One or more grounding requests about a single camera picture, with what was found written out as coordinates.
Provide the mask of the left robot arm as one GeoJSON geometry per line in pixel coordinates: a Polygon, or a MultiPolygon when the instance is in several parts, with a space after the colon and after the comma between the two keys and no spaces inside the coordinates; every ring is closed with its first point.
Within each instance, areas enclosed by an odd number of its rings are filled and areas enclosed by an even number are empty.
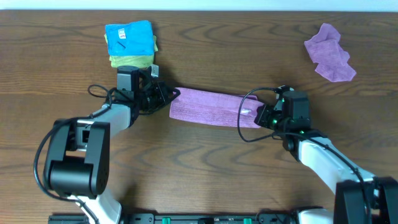
{"type": "Polygon", "coordinates": [[[110,141],[130,128],[139,116],[169,105],[180,91],[159,79],[159,68],[124,65],[117,68],[116,86],[104,91],[102,107],[88,116],[58,119],[39,145],[34,178],[56,200],[72,202],[81,215],[58,214],[49,223],[138,223],[107,188],[110,141]]]}

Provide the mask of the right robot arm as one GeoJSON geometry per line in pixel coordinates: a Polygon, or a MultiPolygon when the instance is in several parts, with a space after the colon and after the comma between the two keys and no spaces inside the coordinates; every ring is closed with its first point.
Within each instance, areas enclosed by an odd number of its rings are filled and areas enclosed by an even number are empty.
{"type": "Polygon", "coordinates": [[[397,223],[397,181],[360,168],[323,133],[312,129],[308,101],[282,98],[275,106],[260,106],[254,122],[281,137],[285,150],[314,171],[335,195],[332,212],[298,210],[293,222],[397,223]]]}

